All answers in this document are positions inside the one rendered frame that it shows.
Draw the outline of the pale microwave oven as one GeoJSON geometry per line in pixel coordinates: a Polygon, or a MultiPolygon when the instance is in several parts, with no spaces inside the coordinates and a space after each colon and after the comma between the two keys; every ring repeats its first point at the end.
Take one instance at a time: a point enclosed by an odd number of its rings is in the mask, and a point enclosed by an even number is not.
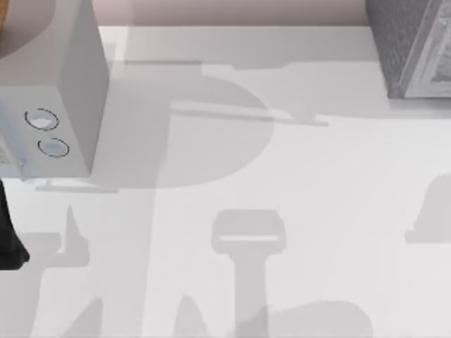
{"type": "Polygon", "coordinates": [[[0,178],[88,177],[106,97],[109,66],[92,0],[10,0],[0,36],[0,178]],[[29,126],[26,111],[45,108],[59,125],[29,126]],[[70,152],[44,155],[39,140],[70,152]]]}

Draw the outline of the microwave knob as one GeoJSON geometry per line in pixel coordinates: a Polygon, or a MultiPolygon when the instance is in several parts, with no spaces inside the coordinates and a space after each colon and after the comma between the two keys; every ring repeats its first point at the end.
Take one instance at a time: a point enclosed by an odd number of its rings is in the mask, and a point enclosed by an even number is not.
{"type": "Polygon", "coordinates": [[[69,145],[58,138],[39,140],[37,146],[44,155],[52,158],[62,158],[70,152],[69,145]]]}
{"type": "Polygon", "coordinates": [[[52,111],[45,108],[36,108],[35,110],[26,111],[24,118],[27,124],[36,130],[50,131],[59,125],[58,116],[52,111]]]}

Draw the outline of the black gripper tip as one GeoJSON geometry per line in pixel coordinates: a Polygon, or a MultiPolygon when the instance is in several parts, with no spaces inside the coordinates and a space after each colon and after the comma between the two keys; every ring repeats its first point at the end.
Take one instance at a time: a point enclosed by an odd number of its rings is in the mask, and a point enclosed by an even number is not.
{"type": "Polygon", "coordinates": [[[11,220],[3,181],[0,180],[0,271],[19,270],[30,260],[11,220]]]}

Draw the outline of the wooden cupboard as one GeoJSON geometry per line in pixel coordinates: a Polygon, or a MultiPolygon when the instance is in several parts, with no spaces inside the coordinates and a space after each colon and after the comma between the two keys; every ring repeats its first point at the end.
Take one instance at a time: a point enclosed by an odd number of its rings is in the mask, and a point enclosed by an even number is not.
{"type": "Polygon", "coordinates": [[[0,0],[0,36],[4,31],[10,0],[0,0]]]}

